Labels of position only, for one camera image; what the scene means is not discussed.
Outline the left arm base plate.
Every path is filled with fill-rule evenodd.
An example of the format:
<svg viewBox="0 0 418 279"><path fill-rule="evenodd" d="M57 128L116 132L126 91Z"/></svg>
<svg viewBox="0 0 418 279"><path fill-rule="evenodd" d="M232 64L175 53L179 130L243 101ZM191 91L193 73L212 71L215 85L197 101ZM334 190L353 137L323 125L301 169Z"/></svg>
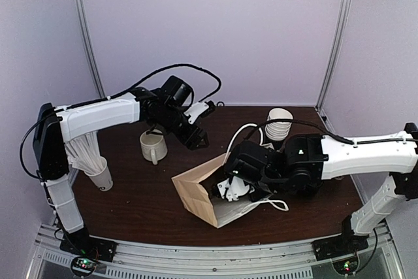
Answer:
<svg viewBox="0 0 418 279"><path fill-rule="evenodd" d="M59 249L64 252L80 255L98 261L112 262L117 244L111 240L91 236L65 235Z"/></svg>

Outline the brown paper takeout bag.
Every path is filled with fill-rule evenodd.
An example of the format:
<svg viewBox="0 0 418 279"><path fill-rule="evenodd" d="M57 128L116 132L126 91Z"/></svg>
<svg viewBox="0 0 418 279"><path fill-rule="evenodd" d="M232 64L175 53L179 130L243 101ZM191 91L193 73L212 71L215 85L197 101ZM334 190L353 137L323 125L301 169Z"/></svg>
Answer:
<svg viewBox="0 0 418 279"><path fill-rule="evenodd" d="M267 203L277 210L289 211L285 201L271 200L271 194L265 194L263 191L255 190L232 202L212 195L212 187L229 178L224 173L224 166L231 154L234 140L245 128L255 126L254 123L241 126L231 138L225 153L172 177L172 183L184 208L217 229L241 218L260 204Z"/></svg>

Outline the stack of paper cups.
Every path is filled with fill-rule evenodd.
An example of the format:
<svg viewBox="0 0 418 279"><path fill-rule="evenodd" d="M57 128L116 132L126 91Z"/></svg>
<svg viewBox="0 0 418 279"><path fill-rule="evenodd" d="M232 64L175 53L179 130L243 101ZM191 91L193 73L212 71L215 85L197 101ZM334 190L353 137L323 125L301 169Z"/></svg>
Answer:
<svg viewBox="0 0 418 279"><path fill-rule="evenodd" d="M293 115L284 108L273 108L267 116L267 120L293 119ZM275 150L279 150L291 128L291 122L272 122L265 125L265 135Z"/></svg>

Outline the clear glass pitcher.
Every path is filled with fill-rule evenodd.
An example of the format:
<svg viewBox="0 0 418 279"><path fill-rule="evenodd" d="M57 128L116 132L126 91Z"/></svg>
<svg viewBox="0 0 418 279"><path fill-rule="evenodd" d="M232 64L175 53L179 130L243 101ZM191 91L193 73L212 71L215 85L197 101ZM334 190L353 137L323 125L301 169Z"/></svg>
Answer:
<svg viewBox="0 0 418 279"><path fill-rule="evenodd" d="M153 165L157 165L168 154L164 135L158 129L143 132L139 141L143 158L152 162Z"/></svg>

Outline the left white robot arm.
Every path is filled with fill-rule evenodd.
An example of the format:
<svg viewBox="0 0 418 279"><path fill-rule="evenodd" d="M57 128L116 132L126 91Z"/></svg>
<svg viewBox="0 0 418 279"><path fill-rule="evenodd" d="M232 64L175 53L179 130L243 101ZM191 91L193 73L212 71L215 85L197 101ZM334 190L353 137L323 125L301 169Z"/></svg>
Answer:
<svg viewBox="0 0 418 279"><path fill-rule="evenodd" d="M121 124L146 122L156 133L172 133L190 150L208 146L207 133L197 126L215 105L202 99L183 108L193 90L176 76L154 90L132 87L119 95L71 106L41 106L33 137L37 176L64 233L64 241L79 255L98 245L91 238L76 203L69 169L83 171L101 191L113 186L106 159L98 149L97 134Z"/></svg>

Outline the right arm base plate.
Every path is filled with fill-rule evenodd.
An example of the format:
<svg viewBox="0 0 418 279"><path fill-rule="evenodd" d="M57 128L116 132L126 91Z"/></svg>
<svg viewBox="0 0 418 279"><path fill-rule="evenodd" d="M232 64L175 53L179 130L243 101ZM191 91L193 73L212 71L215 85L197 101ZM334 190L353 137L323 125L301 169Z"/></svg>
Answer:
<svg viewBox="0 0 418 279"><path fill-rule="evenodd" d="M333 259L368 248L368 236L337 235L312 242L317 261Z"/></svg>

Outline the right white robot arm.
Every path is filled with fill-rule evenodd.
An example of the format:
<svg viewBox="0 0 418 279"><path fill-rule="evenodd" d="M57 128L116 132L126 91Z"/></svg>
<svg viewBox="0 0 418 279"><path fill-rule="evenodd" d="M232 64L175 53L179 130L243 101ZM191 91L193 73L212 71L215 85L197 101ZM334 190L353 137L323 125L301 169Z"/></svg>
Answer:
<svg viewBox="0 0 418 279"><path fill-rule="evenodd" d="M369 234L401 201L417 198L417 126L410 122L394 134L352 139L297 135L281 152L245 140L232 150L224 172L227 179L217 189L228 201L244 195L258 201L279 191L311 191L341 176L387 172L372 198L344 219L340 235L313 244L327 256L348 254L367 248Z"/></svg>

